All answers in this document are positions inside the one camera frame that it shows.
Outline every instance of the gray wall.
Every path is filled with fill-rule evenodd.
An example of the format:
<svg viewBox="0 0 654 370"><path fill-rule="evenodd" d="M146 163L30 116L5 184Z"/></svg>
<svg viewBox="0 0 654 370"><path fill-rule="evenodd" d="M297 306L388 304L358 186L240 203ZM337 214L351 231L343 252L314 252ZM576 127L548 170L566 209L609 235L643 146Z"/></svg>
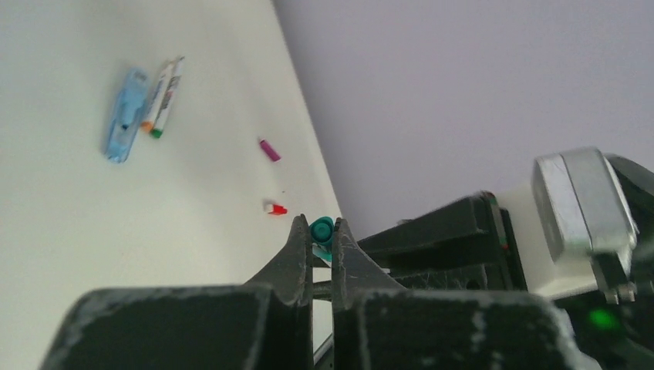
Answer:
<svg viewBox="0 0 654 370"><path fill-rule="evenodd" d="M654 169L654 2L278 1L357 237L596 145Z"/></svg>

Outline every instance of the white table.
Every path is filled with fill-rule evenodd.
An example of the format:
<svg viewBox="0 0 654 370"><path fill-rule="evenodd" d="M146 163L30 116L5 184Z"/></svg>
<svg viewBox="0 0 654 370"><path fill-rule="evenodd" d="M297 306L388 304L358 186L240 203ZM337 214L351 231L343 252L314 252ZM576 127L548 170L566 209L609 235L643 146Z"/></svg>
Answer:
<svg viewBox="0 0 654 370"><path fill-rule="evenodd" d="M269 1L0 0L0 27L0 368L37 368L88 290L242 283L293 215L340 215ZM110 163L126 71L177 55L166 132ZM316 347L330 315L315 309Z"/></svg>

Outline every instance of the red cap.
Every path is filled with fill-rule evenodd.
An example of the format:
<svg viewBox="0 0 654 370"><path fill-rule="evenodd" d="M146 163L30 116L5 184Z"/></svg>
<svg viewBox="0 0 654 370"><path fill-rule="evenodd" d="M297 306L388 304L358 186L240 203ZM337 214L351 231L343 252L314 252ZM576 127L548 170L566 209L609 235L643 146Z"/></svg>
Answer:
<svg viewBox="0 0 654 370"><path fill-rule="evenodd" d="M266 204L265 211L269 214L274 214L277 216L288 213L288 210L279 204Z"/></svg>

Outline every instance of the blue pen case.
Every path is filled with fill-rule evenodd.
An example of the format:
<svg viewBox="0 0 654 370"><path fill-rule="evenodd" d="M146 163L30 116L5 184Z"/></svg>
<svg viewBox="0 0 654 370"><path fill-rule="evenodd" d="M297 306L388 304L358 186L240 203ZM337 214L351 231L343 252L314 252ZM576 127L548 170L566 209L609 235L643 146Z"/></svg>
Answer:
<svg viewBox="0 0 654 370"><path fill-rule="evenodd" d="M140 68L127 73L113 106L106 157L114 163L127 160L146 110L147 74Z"/></svg>

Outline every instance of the marker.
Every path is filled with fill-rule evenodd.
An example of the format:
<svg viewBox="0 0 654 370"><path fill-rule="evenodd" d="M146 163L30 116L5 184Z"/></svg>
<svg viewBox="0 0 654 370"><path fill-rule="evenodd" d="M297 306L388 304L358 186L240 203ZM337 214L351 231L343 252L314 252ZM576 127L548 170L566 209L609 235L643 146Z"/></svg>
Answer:
<svg viewBox="0 0 654 370"><path fill-rule="evenodd" d="M161 102L161 110L159 111L157 121L154 123L154 128L152 131L150 131L150 135L152 135L152 137L155 139L159 139L161 134L164 133L164 126L166 126L166 121L168 120L168 115L170 114L170 106L173 105L173 101L175 100L175 92L177 91L177 86L180 84L183 67L184 57L181 56L177 59L175 69L173 70L173 78L170 79L166 93L163 96L163 102Z"/></svg>
<svg viewBox="0 0 654 370"><path fill-rule="evenodd" d="M159 82L157 82L157 86L154 88L152 101L150 101L145 119L141 123L141 129L146 133L152 131L154 128L154 123L157 121L157 116L159 116L161 103L164 100L166 89L170 83L170 79L173 77L173 67L175 67L174 62L167 62L166 66L161 70L161 73L159 74Z"/></svg>

